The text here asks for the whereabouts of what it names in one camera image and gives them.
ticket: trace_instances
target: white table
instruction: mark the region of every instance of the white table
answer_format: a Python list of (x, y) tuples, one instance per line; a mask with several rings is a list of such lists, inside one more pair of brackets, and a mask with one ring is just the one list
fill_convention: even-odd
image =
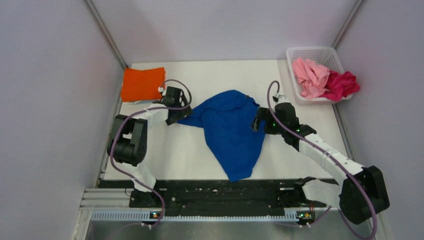
[[(281, 91), (296, 109), (301, 124), (308, 124), (342, 154), (346, 154), (342, 136), (331, 105), (297, 105), (290, 85), (286, 60), (235, 60), (134, 63), (145, 70), (165, 67), (167, 79), (184, 82), (192, 93), (191, 107), (226, 90), (235, 89), (262, 107), (267, 106), (271, 81), (281, 82)], [(179, 87), (177, 83), (170, 86)], [(129, 115), (150, 104), (123, 105), (120, 113)], [(144, 159), (160, 180), (227, 180), (228, 177), (206, 145), (202, 128), (172, 124), (157, 126), (148, 132)], [(287, 145), (279, 135), (266, 135), (262, 152), (249, 179), (331, 178), (314, 161)], [(127, 180), (108, 162), (103, 179)]]

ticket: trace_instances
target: orange cloth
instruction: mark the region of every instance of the orange cloth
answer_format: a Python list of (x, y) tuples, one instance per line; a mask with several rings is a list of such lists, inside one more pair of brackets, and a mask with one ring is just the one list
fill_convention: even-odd
[(147, 70), (127, 67), (123, 72), (123, 85), (120, 92), (122, 102), (161, 99), (158, 88), (164, 80), (164, 67)]

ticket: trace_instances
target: blue cloth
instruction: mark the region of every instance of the blue cloth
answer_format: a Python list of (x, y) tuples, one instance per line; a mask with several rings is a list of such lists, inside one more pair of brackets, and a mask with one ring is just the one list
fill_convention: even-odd
[(229, 90), (204, 101), (177, 122), (204, 129), (206, 144), (229, 180), (235, 182), (252, 175), (261, 154), (265, 133), (251, 129), (258, 107), (253, 98)]

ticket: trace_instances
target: white basket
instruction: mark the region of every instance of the white basket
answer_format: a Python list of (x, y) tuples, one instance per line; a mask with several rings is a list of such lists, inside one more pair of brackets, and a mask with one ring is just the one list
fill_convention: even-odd
[[(317, 64), (321, 64), (329, 68), (330, 70), (339, 72), (343, 74), (342, 63), (340, 63), (337, 52), (334, 48), (329, 46), (300, 46), (300, 47), (291, 47), (285, 51), (287, 56), (288, 68), (290, 69), (291, 75), (291, 85), (293, 86), (294, 95), (296, 103), (300, 105), (305, 104), (334, 104), (335, 101), (332, 101), (326, 97), (316, 97), (312, 99), (304, 98), (301, 95), (302, 85), (299, 84), (297, 77), (293, 74), (292, 63), (297, 58), (310, 59), (315, 61)], [(343, 97), (341, 100), (350, 99), (352, 95)]]

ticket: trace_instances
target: magenta cloth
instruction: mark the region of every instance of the magenta cloth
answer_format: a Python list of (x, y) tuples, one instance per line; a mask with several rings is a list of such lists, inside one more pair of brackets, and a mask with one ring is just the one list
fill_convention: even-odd
[(321, 97), (335, 102), (360, 90), (360, 86), (357, 84), (357, 77), (350, 71), (340, 74), (331, 70), (325, 87), (328, 91), (322, 94)]
[(303, 60), (301, 57), (291, 64), (293, 74), (302, 85), (302, 97), (313, 99), (326, 92), (325, 86), (330, 75), (330, 70), (311, 59)]

